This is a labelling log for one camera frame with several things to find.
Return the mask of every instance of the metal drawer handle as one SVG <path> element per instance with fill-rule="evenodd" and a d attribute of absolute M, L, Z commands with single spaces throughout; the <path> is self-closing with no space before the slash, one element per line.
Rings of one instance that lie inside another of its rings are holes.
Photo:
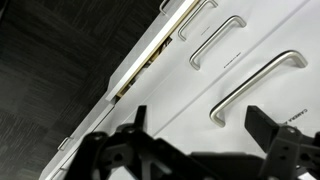
<path fill-rule="evenodd" d="M 60 172 L 60 171 L 68 171 L 68 169 L 65 169 L 65 168 L 59 168 L 54 174 L 53 174 L 53 176 L 51 177 L 51 179 L 50 180 L 53 180 L 56 176 L 57 176 L 57 174 Z"/>
<path fill-rule="evenodd" d="M 245 27 L 247 23 L 240 17 L 240 16 L 231 16 L 228 20 L 226 20 L 210 37 L 207 39 L 198 49 L 195 53 L 192 54 L 190 57 L 190 64 L 191 66 L 199 70 L 200 65 L 196 64 L 194 60 L 196 57 L 213 41 L 215 40 L 232 22 L 237 22 L 240 24 L 241 27 Z"/>
<path fill-rule="evenodd" d="M 203 7 L 208 4 L 211 3 L 213 5 L 213 7 L 217 7 L 218 3 L 216 3 L 214 0 L 206 0 L 204 1 L 199 8 L 190 16 L 190 18 L 181 26 L 181 28 L 178 31 L 178 36 L 180 37 L 180 39 L 182 39 L 183 41 L 187 40 L 183 35 L 182 35 L 182 31 L 190 24 L 190 22 L 193 20 L 194 17 L 196 17 L 199 12 L 203 9 Z"/>
<path fill-rule="evenodd" d="M 61 144 L 59 145 L 58 151 L 64 151 L 64 149 L 62 149 L 62 147 L 63 147 L 63 145 L 64 145 L 69 139 L 72 140 L 73 138 L 72 138 L 72 137 L 66 137 L 66 138 L 61 142 Z"/>
<path fill-rule="evenodd" d="M 307 60 L 297 51 L 288 50 L 282 52 L 275 58 L 273 58 L 268 64 L 263 66 L 259 71 L 242 83 L 237 89 L 231 92 L 227 97 L 220 101 L 215 107 L 210 111 L 210 119 L 220 127 L 225 126 L 225 121 L 217 117 L 217 114 L 230 104 L 233 100 L 238 98 L 243 92 L 253 86 L 256 82 L 262 79 L 265 75 L 271 72 L 274 68 L 279 66 L 282 62 L 287 59 L 292 59 L 300 68 L 305 68 L 308 65 Z"/>
<path fill-rule="evenodd" d="M 168 2 L 169 0 L 163 0 L 162 3 L 159 6 L 159 10 L 163 15 L 166 15 L 167 13 L 163 10 L 163 6 Z"/>

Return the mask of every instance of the silver bar handle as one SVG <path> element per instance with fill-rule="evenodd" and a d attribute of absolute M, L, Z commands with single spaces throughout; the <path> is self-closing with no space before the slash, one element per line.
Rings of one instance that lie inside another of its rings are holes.
<path fill-rule="evenodd" d="M 305 68 L 308 65 L 307 60 L 298 52 L 294 50 L 288 50 L 282 52 L 275 58 L 273 58 L 268 64 L 263 66 L 259 71 L 242 83 L 237 89 L 231 92 L 227 97 L 220 101 L 215 107 L 210 111 L 210 119 L 220 127 L 225 126 L 225 121 L 217 117 L 217 114 L 225 108 L 228 104 L 238 98 L 247 89 L 253 86 L 256 82 L 266 76 L 270 71 L 279 66 L 282 62 L 287 59 L 292 59 L 300 68 Z"/>
<path fill-rule="evenodd" d="M 61 142 L 61 144 L 58 147 L 58 151 L 64 151 L 64 149 L 62 149 L 63 145 L 68 141 L 68 140 L 72 140 L 72 137 L 66 137 L 64 138 L 64 140 Z"/>
<path fill-rule="evenodd" d="M 215 40 L 232 22 L 237 22 L 241 27 L 245 27 L 247 23 L 240 16 L 231 16 L 226 20 L 210 37 L 207 39 L 190 57 L 190 64 L 195 70 L 200 69 L 200 65 L 194 62 L 196 57 L 213 41 Z"/>
<path fill-rule="evenodd" d="M 214 0 L 206 0 L 204 1 L 199 8 L 190 16 L 190 18 L 181 26 L 181 28 L 178 31 L 178 36 L 180 37 L 180 39 L 182 39 L 183 41 L 187 40 L 183 35 L 182 35 L 182 31 L 190 24 L 190 22 L 199 14 L 199 12 L 203 9 L 203 7 L 208 4 L 211 3 L 213 5 L 213 7 L 217 7 L 218 3 L 216 3 Z"/>
<path fill-rule="evenodd" d="M 159 10 L 163 15 L 166 15 L 167 13 L 163 10 L 163 6 L 167 3 L 169 0 L 163 0 L 162 3 L 159 6 Z"/>
<path fill-rule="evenodd" d="M 54 174 L 53 174 L 53 176 L 51 177 L 51 179 L 50 180 L 53 180 L 56 176 L 57 176 L 57 174 L 60 172 L 60 171 L 68 171 L 68 169 L 65 169 L 65 168 L 59 168 Z"/>

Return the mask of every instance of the gray carpet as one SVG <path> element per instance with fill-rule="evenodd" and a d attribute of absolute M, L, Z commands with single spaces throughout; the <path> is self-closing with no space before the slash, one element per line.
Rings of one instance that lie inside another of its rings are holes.
<path fill-rule="evenodd" d="M 35 180 L 162 0 L 10 0 L 0 24 L 0 179 Z"/>

